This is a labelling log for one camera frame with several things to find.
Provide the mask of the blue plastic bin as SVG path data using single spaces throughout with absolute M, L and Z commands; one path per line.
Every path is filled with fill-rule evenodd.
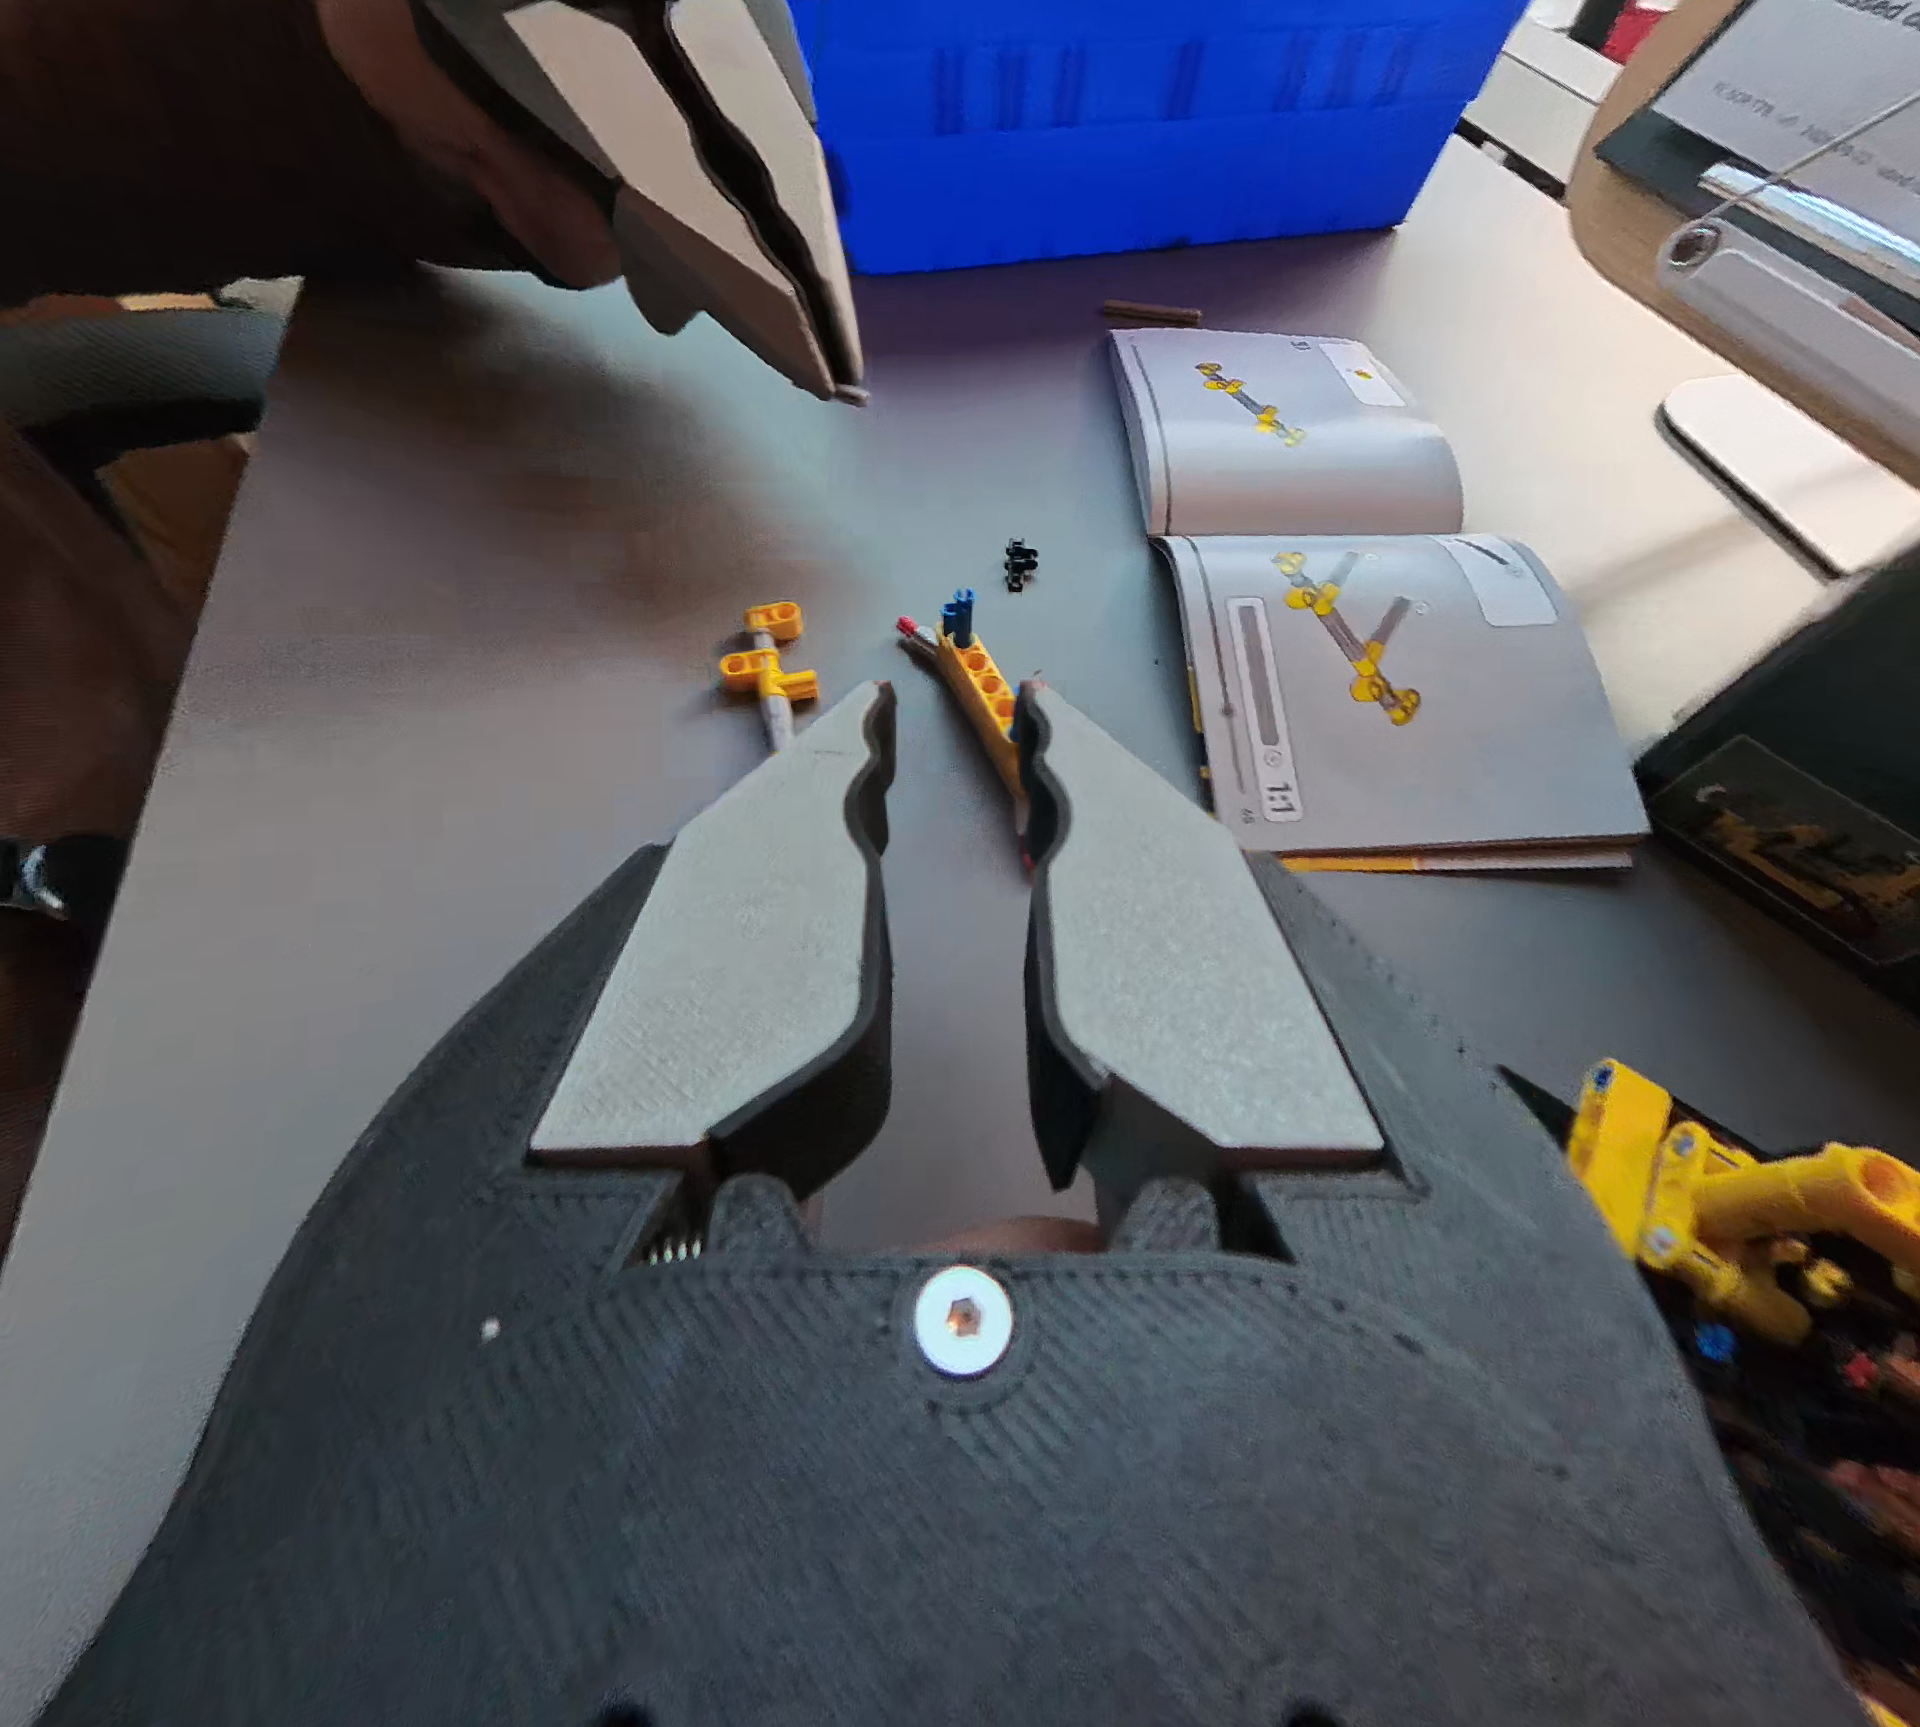
M 1534 0 L 791 0 L 854 275 L 1393 230 Z

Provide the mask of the grey side table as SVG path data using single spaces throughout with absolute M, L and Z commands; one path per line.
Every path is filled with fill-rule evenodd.
M 1602 51 L 1517 23 L 1494 76 L 1465 101 L 1460 139 L 1540 190 L 1550 200 L 1569 200 L 1580 139 L 1620 76 L 1626 61 L 1613 61 Z

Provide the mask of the black printed box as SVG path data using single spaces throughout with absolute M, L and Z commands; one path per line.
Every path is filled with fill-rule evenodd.
M 1653 829 L 1920 1004 L 1920 549 L 1834 586 L 1634 761 Z

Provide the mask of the yellow lego vehicle model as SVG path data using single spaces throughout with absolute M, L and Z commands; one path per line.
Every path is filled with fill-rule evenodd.
M 1865 1722 L 1920 1722 L 1920 1174 L 1850 1142 L 1765 1160 L 1620 1054 L 1569 1166 Z

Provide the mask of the white flat stand base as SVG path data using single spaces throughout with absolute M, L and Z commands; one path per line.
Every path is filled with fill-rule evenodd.
M 1858 580 L 1920 537 L 1920 491 L 1746 370 L 1677 382 L 1663 441 L 1815 580 Z

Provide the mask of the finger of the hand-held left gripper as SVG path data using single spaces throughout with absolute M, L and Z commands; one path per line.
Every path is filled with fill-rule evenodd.
M 630 34 L 610 15 L 529 0 L 510 15 L 510 34 L 561 99 L 561 119 L 586 132 L 586 160 L 616 182 L 616 246 L 640 321 L 685 330 L 708 309 L 782 382 L 831 400 L 799 290 L 736 200 L 736 147 L 672 41 L 672 10 Z
M 838 230 L 831 160 L 807 99 L 791 86 L 745 0 L 680 0 L 672 41 L 736 147 L 736 200 L 799 290 L 807 336 L 831 367 L 831 400 L 862 400 L 862 336 L 852 254 Z

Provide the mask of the lego instruction booklet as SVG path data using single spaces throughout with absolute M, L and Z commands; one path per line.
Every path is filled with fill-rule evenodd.
M 1121 327 L 1212 808 L 1285 872 L 1630 872 L 1626 733 L 1550 559 L 1465 528 L 1431 406 L 1313 330 Z

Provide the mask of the black office chair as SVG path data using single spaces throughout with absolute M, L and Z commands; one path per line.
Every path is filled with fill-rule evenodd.
M 136 446 L 252 436 L 268 400 L 290 309 L 154 301 L 154 309 L 8 309 L 0 423 L 117 535 L 102 473 Z

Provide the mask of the wooden clipboard with paper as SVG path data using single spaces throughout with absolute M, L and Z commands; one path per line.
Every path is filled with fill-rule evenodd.
M 1888 321 L 1912 330 L 1912 243 L 1780 182 L 1724 160 L 1722 147 L 1663 127 L 1653 101 L 1702 61 L 1702 51 L 1739 15 L 1746 0 L 1686 0 L 1643 55 L 1620 76 L 1613 101 L 1569 182 L 1577 246 L 1630 290 L 1643 309 L 1677 327 L 1686 336 L 1714 348 L 1724 367 L 1754 370 L 1798 414 L 1826 423 L 1836 441 L 1865 446 L 1873 464 L 1912 485 L 1920 453 L 1920 406 L 1888 406 L 1858 397 L 1826 397 L 1686 309 L 1660 282 L 1660 246 L 1677 224 L 1724 224 L 1789 260 L 1858 290 Z

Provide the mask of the person's left forearm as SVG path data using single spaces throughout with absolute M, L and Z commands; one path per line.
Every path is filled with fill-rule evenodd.
M 485 260 L 318 0 L 0 0 L 0 301 Z

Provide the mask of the silver metal tube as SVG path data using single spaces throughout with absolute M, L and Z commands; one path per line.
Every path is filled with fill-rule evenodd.
M 1903 414 L 1920 400 L 1920 336 L 1903 321 L 1724 224 L 1677 224 L 1660 282 L 1801 385 Z

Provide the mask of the grey axle with yellow connectors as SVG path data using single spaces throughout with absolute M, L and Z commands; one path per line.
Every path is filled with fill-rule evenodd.
M 792 715 L 821 700 L 817 672 L 792 672 L 799 604 L 762 604 L 740 617 L 745 642 L 719 658 L 719 688 L 762 707 L 770 751 L 792 745 Z

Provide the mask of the yellow beam with blue pins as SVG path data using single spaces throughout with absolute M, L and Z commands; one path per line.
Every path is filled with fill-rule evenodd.
M 977 634 L 977 586 L 957 586 L 942 625 L 898 617 L 898 651 L 922 658 L 944 684 L 957 715 L 980 742 L 980 761 L 997 768 L 997 780 L 1009 792 L 1014 860 L 1029 875 L 1034 852 L 1029 852 L 1029 785 L 1023 785 L 1023 733 L 1014 733 L 1023 700 L 1014 700 L 1014 675 Z

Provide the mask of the person's left hand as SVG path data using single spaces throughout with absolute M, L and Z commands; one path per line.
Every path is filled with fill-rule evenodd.
M 524 260 L 566 290 L 619 275 L 610 207 L 463 99 L 463 86 L 420 51 L 411 0 L 318 0 L 318 34 L 398 154 L 479 200 Z

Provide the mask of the white printed paper sheet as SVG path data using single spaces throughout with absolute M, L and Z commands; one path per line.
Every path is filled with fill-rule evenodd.
M 1912 243 L 1912 87 L 1920 0 L 1746 0 L 1653 114 Z

